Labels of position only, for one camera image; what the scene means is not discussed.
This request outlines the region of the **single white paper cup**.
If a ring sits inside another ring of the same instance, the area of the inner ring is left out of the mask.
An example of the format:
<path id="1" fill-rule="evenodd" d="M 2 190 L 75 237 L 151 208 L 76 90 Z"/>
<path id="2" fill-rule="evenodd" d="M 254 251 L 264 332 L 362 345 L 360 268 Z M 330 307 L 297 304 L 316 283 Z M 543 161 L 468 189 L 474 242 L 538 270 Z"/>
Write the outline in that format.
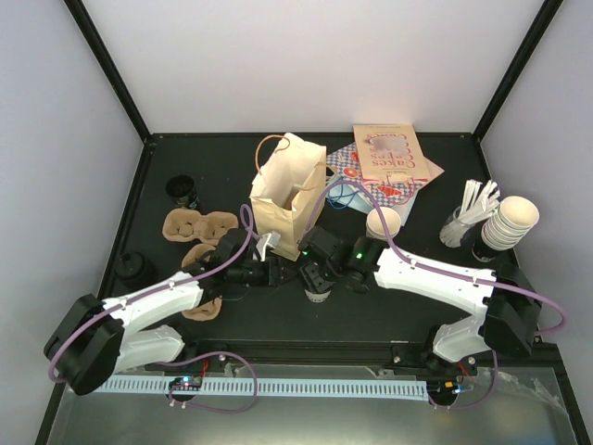
<path id="1" fill-rule="evenodd" d="M 312 292 L 312 291 L 309 291 L 309 290 L 306 289 L 305 290 L 305 294 L 306 294 L 306 296 L 308 297 L 308 299 L 311 302 L 321 303 L 321 302 L 324 302 L 324 301 L 327 300 L 327 298 L 331 294 L 331 291 L 330 290 L 327 290 L 327 291 L 322 292 L 322 293 L 316 293 L 316 292 Z"/>

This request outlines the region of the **kraft paper bag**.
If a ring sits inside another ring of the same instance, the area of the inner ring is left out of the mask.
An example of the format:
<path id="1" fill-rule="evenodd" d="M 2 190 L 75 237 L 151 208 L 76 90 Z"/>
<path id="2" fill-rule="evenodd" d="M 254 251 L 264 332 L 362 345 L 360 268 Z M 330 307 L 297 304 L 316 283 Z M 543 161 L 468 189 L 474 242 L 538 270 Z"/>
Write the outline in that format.
<path id="1" fill-rule="evenodd" d="M 292 133 L 271 134 L 276 148 L 261 164 L 249 195 L 257 233 L 275 232 L 280 240 L 273 252 L 296 261 L 298 242 L 309 223 L 315 223 L 322 205 L 317 201 L 326 187 L 326 147 L 305 141 Z"/>

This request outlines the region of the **light blue paper bag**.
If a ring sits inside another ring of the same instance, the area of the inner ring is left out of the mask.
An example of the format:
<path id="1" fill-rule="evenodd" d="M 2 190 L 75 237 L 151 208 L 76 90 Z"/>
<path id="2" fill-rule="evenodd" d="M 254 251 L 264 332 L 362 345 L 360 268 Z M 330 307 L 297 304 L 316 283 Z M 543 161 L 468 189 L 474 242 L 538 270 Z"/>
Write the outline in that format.
<path id="1" fill-rule="evenodd" d="M 388 197 L 375 184 L 367 186 L 367 189 L 381 207 L 388 207 L 398 214 L 402 226 L 406 224 L 416 200 L 416 195 L 393 195 Z M 360 192 L 356 186 L 350 184 L 333 187 L 328 193 L 327 200 L 335 209 L 351 208 L 364 214 L 368 214 L 373 209 L 373 204 L 368 197 Z"/>

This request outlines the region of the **blue checkered paper bag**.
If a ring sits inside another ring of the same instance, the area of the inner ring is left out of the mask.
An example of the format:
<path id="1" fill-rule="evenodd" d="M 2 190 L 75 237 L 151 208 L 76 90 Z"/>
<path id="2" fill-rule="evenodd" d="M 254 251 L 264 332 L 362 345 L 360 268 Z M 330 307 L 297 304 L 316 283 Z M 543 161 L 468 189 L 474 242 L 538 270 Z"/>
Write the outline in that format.
<path id="1" fill-rule="evenodd" d="M 355 143 L 329 154 L 327 163 L 336 169 L 340 179 L 362 184 L 382 207 L 407 204 L 421 188 L 428 184 L 426 179 L 407 179 L 399 183 L 391 180 L 363 183 Z"/>

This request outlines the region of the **small circuit board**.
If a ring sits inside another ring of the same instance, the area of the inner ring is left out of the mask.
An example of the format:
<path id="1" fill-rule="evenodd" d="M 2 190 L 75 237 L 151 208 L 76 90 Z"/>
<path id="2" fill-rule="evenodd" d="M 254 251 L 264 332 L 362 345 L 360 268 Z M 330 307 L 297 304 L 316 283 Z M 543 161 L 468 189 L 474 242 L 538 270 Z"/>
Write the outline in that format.
<path id="1" fill-rule="evenodd" d="M 200 376 L 179 376 L 169 382 L 169 390 L 198 391 L 202 386 Z"/>

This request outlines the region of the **clear stirrer holder cup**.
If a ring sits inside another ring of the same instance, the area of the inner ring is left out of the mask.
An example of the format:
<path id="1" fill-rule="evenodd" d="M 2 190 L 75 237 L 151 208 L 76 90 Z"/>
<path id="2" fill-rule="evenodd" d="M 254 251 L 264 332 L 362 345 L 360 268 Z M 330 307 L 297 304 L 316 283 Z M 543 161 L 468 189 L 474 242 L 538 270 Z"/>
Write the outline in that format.
<path id="1" fill-rule="evenodd" d="M 463 222 L 460 214 L 461 208 L 457 207 L 439 232 L 439 240 L 448 248 L 459 248 L 473 229 L 473 224 Z"/>

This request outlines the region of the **white stirrer packets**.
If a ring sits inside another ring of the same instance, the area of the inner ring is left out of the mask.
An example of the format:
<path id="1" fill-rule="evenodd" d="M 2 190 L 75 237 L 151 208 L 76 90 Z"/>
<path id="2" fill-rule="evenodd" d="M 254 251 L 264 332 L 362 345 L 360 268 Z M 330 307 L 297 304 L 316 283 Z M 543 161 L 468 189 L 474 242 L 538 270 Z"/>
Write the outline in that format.
<path id="1" fill-rule="evenodd" d="M 470 179 L 465 183 L 460 210 L 453 221 L 462 228 L 470 228 L 490 218 L 498 208 L 500 201 L 498 183 L 488 180 L 485 184 Z"/>

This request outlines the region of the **pink cakes paper bag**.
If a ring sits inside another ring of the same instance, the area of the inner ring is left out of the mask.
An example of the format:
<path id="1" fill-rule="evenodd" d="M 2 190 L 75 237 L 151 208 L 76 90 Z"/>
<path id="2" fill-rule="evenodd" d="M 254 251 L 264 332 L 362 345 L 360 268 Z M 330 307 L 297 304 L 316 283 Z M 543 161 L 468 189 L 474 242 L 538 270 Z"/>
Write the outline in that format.
<path id="1" fill-rule="evenodd" d="M 428 159 L 409 124 L 353 126 L 361 177 L 366 183 L 428 184 L 444 170 Z"/>

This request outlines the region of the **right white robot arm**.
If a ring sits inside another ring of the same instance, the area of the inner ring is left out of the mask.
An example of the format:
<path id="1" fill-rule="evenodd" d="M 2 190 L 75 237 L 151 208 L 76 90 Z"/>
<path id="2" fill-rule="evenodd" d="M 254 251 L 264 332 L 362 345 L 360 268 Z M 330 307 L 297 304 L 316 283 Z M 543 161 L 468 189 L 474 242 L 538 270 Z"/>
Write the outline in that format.
<path id="1" fill-rule="evenodd" d="M 464 269 L 391 248 L 392 240 L 361 236 L 353 244 L 320 226 L 298 242 L 307 258 L 299 273 L 307 292 L 321 299 L 343 283 L 364 293 L 367 281 L 414 293 L 466 312 L 453 324 L 442 324 L 421 351 L 423 367 L 444 373 L 454 362 L 493 350 L 503 356 L 530 356 L 536 337 L 540 303 L 531 297 L 523 273 L 507 264 L 497 271 Z"/>

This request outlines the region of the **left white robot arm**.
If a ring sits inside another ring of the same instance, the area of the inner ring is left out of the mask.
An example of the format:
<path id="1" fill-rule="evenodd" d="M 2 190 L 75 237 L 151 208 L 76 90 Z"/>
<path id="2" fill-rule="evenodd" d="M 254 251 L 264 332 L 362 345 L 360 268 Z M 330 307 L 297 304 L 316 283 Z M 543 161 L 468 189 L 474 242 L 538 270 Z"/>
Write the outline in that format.
<path id="1" fill-rule="evenodd" d="M 294 263 L 272 253 L 277 235 L 253 240 L 233 229 L 218 245 L 196 245 L 193 258 L 173 276 L 127 295 L 74 301 L 44 346 L 48 375 L 78 395 L 101 387 L 112 375 L 153 362 L 179 370 L 198 360 L 196 343 L 161 321 L 222 299 L 237 287 L 277 287 L 297 273 Z"/>

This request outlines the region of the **black lid stack left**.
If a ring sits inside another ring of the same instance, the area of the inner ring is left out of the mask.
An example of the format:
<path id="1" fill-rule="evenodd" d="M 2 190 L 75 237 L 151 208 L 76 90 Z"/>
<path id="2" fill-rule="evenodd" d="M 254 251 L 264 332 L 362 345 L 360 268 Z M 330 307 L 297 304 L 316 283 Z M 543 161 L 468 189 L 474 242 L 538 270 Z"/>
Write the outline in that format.
<path id="1" fill-rule="evenodd" d="M 153 279 L 156 270 L 153 263 L 142 253 L 128 251 L 119 255 L 114 273 L 125 284 L 147 283 Z"/>

